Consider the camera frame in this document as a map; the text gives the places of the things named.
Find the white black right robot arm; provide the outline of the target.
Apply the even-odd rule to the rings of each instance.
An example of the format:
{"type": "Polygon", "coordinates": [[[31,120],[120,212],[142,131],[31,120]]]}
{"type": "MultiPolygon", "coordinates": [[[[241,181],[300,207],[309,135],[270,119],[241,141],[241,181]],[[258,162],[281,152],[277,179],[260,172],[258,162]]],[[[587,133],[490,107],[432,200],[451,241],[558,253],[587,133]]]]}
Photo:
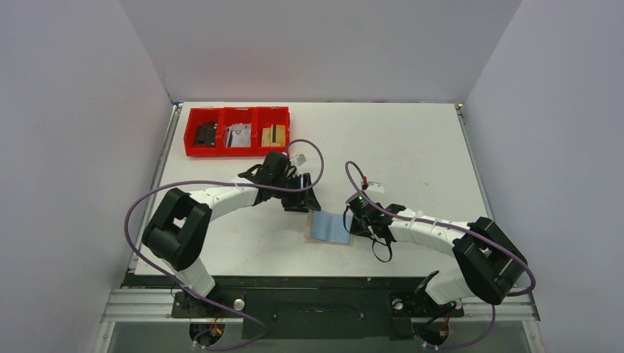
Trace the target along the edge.
{"type": "Polygon", "coordinates": [[[473,222],[439,220],[399,204],[382,208],[362,195],[347,202],[352,213],[350,233],[381,243],[412,243],[452,257],[457,267],[434,271],[417,288],[429,302],[439,306],[476,297],[499,305],[527,265],[519,249],[496,223],[485,217],[473,222]]]}

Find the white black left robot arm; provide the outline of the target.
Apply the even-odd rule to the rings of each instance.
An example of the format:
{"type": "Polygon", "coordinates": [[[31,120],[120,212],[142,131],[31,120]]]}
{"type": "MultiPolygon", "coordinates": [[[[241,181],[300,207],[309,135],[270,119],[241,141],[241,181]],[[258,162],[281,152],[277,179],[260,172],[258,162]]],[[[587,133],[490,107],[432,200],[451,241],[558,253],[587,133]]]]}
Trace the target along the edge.
{"type": "Polygon", "coordinates": [[[168,190],[141,242],[195,297],[206,297],[216,286],[200,258],[210,222],[270,199],[280,200],[286,212],[320,211],[312,186],[310,174],[299,173],[286,154],[271,151],[261,164],[230,182],[190,193],[179,188],[168,190]]]}

